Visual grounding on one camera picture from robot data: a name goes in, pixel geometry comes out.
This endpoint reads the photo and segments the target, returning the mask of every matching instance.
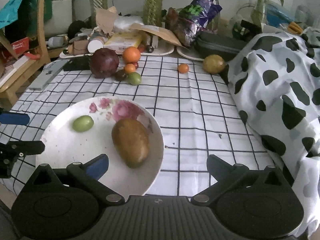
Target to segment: metal bolt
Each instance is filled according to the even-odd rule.
[[[195,195],[193,199],[199,203],[206,203],[210,200],[207,195]]]
[[[119,202],[121,199],[122,197],[118,194],[110,194],[106,197],[109,202]]]

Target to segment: floral pattern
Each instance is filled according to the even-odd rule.
[[[90,106],[89,106],[89,109],[90,109],[90,114],[94,114],[95,112],[97,112],[97,106],[95,103],[91,103]]]
[[[89,110],[90,114],[96,112],[100,113],[100,115],[105,114],[108,121],[113,119],[118,122],[124,118],[137,120],[143,124],[149,133],[153,133],[151,119],[146,117],[144,111],[140,107],[127,100],[101,98],[99,108],[92,102],[89,106]]]
[[[110,103],[111,103],[111,99],[110,98],[102,98],[100,100],[99,107],[101,107],[102,109],[107,109],[110,106]]]

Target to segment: red box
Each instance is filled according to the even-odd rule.
[[[19,41],[16,41],[12,43],[11,46],[15,50],[16,54],[20,56],[24,52],[29,50],[29,38],[23,38]],[[0,54],[0,60],[2,60],[4,63],[9,62],[10,60],[12,60],[12,58],[12,55],[7,50],[2,51]]]

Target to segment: purple snack bag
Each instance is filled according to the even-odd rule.
[[[199,31],[221,10],[222,7],[214,4],[213,0],[193,0],[180,11],[179,19],[171,31],[185,47],[190,48]]]

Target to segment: table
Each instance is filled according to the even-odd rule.
[[[189,64],[188,73],[177,72],[181,63]],[[49,123],[69,106],[95,96],[117,96],[150,111],[164,135],[161,171],[148,195],[190,197],[214,184],[206,169],[210,154],[255,170],[274,165],[242,123],[227,85],[220,76],[205,73],[201,62],[147,56],[141,57],[139,66],[139,86],[96,79],[90,71],[61,71],[43,91],[26,90],[12,112],[27,113],[31,121],[27,126],[1,125],[0,142],[40,140]],[[12,178],[0,182],[19,194],[35,164],[35,156],[19,158]]]

